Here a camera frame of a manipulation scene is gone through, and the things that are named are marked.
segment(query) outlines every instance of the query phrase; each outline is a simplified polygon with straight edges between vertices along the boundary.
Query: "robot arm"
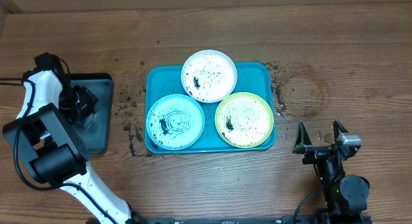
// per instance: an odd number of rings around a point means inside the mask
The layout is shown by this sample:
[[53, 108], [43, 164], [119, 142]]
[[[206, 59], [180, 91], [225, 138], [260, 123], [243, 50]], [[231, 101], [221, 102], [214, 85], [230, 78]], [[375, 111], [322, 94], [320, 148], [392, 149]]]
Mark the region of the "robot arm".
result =
[[[106, 211], [106, 213], [101, 213], [91, 200], [75, 187], [64, 186], [67, 183], [74, 183], [81, 186], [95, 200], [95, 202]], [[60, 189], [78, 199], [78, 201], [81, 202], [81, 204], [83, 204], [100, 221], [100, 223], [112, 223], [107, 215], [113, 218], [116, 223], [131, 223], [131, 211], [129, 205], [111, 192], [111, 190], [97, 176], [96, 172], [91, 167], [90, 162], [86, 162], [85, 174], [77, 174], [65, 180]]]
[[[96, 97], [87, 88], [70, 87], [58, 56], [44, 53], [35, 62], [37, 67], [23, 74], [23, 108], [16, 120], [4, 126], [4, 136], [14, 147], [21, 127], [17, 154], [35, 181], [73, 195], [100, 223], [137, 223], [129, 205], [97, 176], [88, 148], [73, 128], [82, 128], [82, 121], [91, 116]], [[33, 93], [26, 79], [34, 83], [35, 93], [23, 120]], [[35, 149], [42, 139], [44, 146]]]

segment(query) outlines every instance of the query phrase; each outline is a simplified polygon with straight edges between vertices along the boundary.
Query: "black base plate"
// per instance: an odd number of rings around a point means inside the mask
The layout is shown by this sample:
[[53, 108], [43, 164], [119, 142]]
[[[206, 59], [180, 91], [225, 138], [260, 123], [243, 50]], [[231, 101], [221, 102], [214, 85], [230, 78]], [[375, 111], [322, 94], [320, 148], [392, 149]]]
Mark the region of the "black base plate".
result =
[[74, 125], [90, 154], [104, 154], [108, 149], [113, 81], [108, 73], [72, 73], [70, 86], [86, 86], [98, 98], [95, 118], [87, 127]]

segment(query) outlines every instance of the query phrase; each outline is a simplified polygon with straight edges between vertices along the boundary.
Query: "cable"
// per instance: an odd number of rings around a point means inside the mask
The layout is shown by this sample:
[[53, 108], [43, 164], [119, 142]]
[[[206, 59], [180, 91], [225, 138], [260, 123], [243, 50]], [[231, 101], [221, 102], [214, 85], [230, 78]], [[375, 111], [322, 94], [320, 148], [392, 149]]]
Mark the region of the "cable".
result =
[[78, 191], [81, 191], [90, 200], [90, 202], [94, 204], [94, 206], [96, 206], [98, 211], [100, 211], [105, 218], [108, 218], [113, 224], [117, 224], [117, 222], [106, 211], [104, 211], [102, 207], [100, 207], [97, 202], [80, 185], [77, 185], [75, 183], [62, 183], [61, 186], [72, 186]]
[[62, 61], [64, 63], [64, 65], [66, 65], [66, 69], [67, 69], [67, 86], [69, 86], [70, 82], [71, 82], [71, 73], [70, 73], [69, 66], [67, 65], [66, 61], [64, 61], [62, 58], [59, 58], [59, 60]]
[[301, 209], [302, 205], [307, 202], [310, 198], [312, 198], [313, 196], [315, 196], [316, 194], [320, 193], [323, 189], [323, 185], [322, 187], [320, 187], [319, 189], [317, 189], [316, 191], [314, 191], [313, 193], [309, 194], [307, 197], [304, 198], [303, 201], [300, 202], [300, 204], [297, 206], [296, 210], [295, 210], [295, 214], [294, 214], [294, 224], [296, 224], [296, 218], [297, 218], [297, 213], [299, 212], [299, 210]]
[[341, 169], [341, 153], [339, 152], [339, 145], [336, 147], [336, 155], [337, 155], [337, 168], [336, 168], [336, 175], [335, 178], [332, 180], [332, 183], [339, 177], [339, 170]]
[[24, 120], [26, 119], [26, 117], [27, 117], [28, 114], [30, 113], [30, 110], [31, 110], [31, 108], [32, 108], [32, 106], [33, 106], [34, 95], [35, 95], [35, 90], [36, 90], [36, 87], [35, 87], [34, 82], [32, 82], [32, 81], [30, 81], [30, 80], [28, 80], [28, 79], [26, 79], [25, 82], [30, 83], [30, 85], [31, 85], [31, 87], [32, 87], [32, 94], [30, 95], [30, 100], [29, 100], [29, 102], [28, 102], [27, 109], [26, 109], [26, 111], [24, 112], [23, 116], [21, 117], [20, 123], [18, 124], [16, 133], [15, 133], [15, 138], [14, 138], [14, 150], [13, 150], [14, 167], [15, 167], [15, 170], [16, 170], [16, 172], [17, 172], [17, 175], [19, 175], [19, 177], [20, 177], [20, 180], [21, 180], [24, 184], [26, 184], [27, 186], [29, 186], [30, 188], [35, 189], [35, 190], [37, 190], [37, 191], [50, 191], [50, 190], [57, 189], [57, 188], [56, 188], [56, 187], [53, 187], [53, 186], [51, 186], [51, 187], [38, 187], [38, 186], [30, 183], [30, 182], [24, 177], [23, 173], [21, 172], [20, 165], [19, 165], [19, 139], [20, 139], [20, 132], [21, 132], [21, 128], [22, 128], [22, 126], [23, 126]]

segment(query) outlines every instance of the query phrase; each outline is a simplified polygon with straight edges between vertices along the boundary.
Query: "plastic tray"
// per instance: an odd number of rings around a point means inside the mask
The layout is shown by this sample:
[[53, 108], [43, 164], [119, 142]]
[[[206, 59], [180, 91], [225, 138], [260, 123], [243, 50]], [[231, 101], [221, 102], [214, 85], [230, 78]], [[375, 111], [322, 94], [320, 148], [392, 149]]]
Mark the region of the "plastic tray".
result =
[[[266, 67], [258, 62], [235, 63], [238, 70], [238, 82], [233, 93], [251, 92], [263, 98], [272, 109], [272, 90], [270, 89], [270, 75]], [[153, 68], [147, 76], [145, 118], [150, 107], [160, 98], [171, 94], [186, 95], [180, 80], [180, 73], [183, 65], [179, 66], [158, 66]], [[261, 145], [253, 148], [238, 148], [226, 143], [219, 135], [214, 125], [214, 114], [219, 102], [212, 104], [199, 102], [205, 113], [205, 129], [199, 140], [192, 146], [171, 151], [158, 147], [151, 141], [145, 128], [144, 143], [148, 150], [155, 154], [182, 154], [182, 153], [218, 153], [235, 151], [256, 151], [270, 148], [276, 140], [276, 124], [269, 138]]]

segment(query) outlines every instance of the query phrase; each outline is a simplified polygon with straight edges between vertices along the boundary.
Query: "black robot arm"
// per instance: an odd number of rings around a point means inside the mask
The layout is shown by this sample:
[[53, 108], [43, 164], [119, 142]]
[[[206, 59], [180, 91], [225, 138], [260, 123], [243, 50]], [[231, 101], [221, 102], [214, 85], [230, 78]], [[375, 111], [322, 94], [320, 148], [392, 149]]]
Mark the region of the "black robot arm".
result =
[[338, 120], [333, 122], [333, 133], [335, 141], [330, 146], [314, 147], [300, 122], [292, 151], [304, 154], [302, 163], [314, 165], [322, 183], [327, 208], [316, 211], [315, 223], [371, 223], [369, 217], [362, 216], [367, 208], [369, 182], [361, 176], [346, 176], [342, 166], [342, 161], [355, 156], [362, 140]]

